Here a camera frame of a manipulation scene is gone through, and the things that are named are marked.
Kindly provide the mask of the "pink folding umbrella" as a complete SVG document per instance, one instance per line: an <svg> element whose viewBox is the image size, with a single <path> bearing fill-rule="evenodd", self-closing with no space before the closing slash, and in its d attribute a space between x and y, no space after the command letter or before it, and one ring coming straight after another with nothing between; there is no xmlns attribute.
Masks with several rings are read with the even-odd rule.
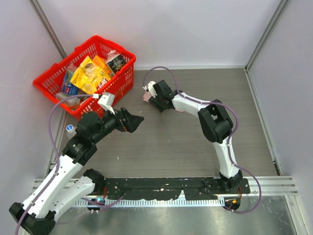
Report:
<svg viewBox="0 0 313 235"><path fill-rule="evenodd" d="M153 96L151 95L150 92L145 92L144 95L143 95L143 100L146 101L146 102L149 102L149 100L153 98ZM184 112L184 110L179 110L179 109L175 109L176 111L178 112Z"/></svg>

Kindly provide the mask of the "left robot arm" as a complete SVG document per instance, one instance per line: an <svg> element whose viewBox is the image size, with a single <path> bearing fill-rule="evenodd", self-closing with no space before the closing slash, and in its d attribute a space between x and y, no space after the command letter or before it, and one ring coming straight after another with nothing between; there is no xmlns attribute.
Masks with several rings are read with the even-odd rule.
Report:
<svg viewBox="0 0 313 235"><path fill-rule="evenodd" d="M105 112L100 118L96 112L83 114L76 134L66 144L57 164L40 186L22 203L13 203L9 209L18 227L30 235L48 235L60 217L78 200L105 187L104 176L87 170L77 183L64 189L68 181L82 169L97 151L96 144L114 130L134 132L144 117L132 115L121 108Z"/></svg>

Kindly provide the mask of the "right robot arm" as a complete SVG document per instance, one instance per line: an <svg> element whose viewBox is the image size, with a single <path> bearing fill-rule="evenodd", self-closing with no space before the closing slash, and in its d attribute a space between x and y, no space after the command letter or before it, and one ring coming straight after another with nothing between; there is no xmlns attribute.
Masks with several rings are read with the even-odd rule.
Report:
<svg viewBox="0 0 313 235"><path fill-rule="evenodd" d="M219 164L222 187L230 192L239 187L243 179L232 147L233 122L220 100L204 101L179 90L173 91L168 84L151 81L143 86L143 100L151 103L160 112L173 109L199 118L202 132L215 148Z"/></svg>

